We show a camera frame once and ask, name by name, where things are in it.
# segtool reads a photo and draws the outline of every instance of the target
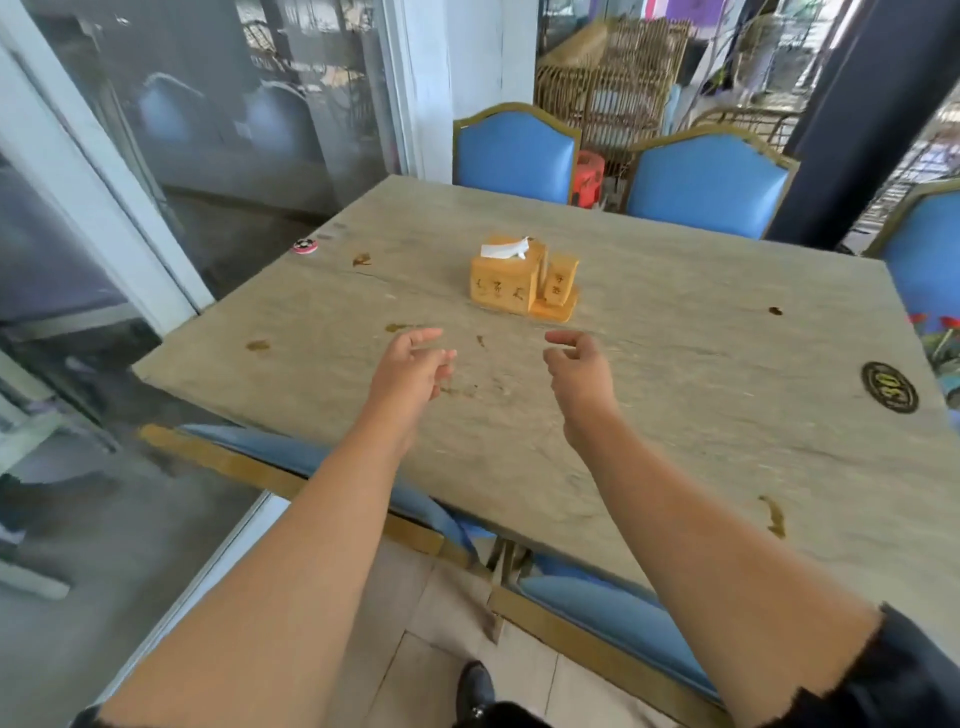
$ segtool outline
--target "table number sticker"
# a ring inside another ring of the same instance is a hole
[[[913,384],[889,364],[868,361],[860,371],[860,379],[870,396],[887,409],[909,415],[920,406]]]

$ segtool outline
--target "person's right hand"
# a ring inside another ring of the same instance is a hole
[[[551,344],[571,347],[544,349],[543,361],[553,377],[553,394],[564,413],[566,441],[576,449],[588,423],[619,416],[610,364],[593,337],[582,331],[547,331],[544,338]]]

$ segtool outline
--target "hand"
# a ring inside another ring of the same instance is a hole
[[[440,338],[442,328],[413,328],[397,334],[373,373],[370,394],[358,424],[385,429],[402,457],[413,445],[426,404],[453,375],[453,349],[418,349]]]
[[[543,361],[553,377],[553,394],[564,413],[566,441],[579,450],[587,423],[597,416],[619,417],[610,364],[593,337],[582,331],[547,331],[544,338],[551,344],[572,347],[544,349]]]

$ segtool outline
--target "floor tile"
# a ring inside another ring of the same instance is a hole
[[[409,632],[403,636],[366,728],[450,728],[465,661]]]
[[[476,657],[493,623],[490,589],[479,576],[438,561],[407,630],[464,659]]]
[[[557,657],[555,650],[509,622],[499,644],[484,640],[477,654],[490,671],[497,699],[518,703],[539,717],[546,714]]]
[[[325,728],[355,728],[370,711],[434,561],[384,539],[364,588]]]
[[[677,725],[563,656],[557,661],[546,721],[552,728],[674,728]]]
[[[542,716],[553,681],[557,653],[512,624],[499,644],[488,634],[491,585],[478,576],[438,562],[407,630],[464,660],[481,660],[490,671],[497,697],[512,700]]]

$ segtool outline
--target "glass door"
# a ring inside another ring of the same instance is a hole
[[[24,6],[217,298],[401,171],[379,0]]]

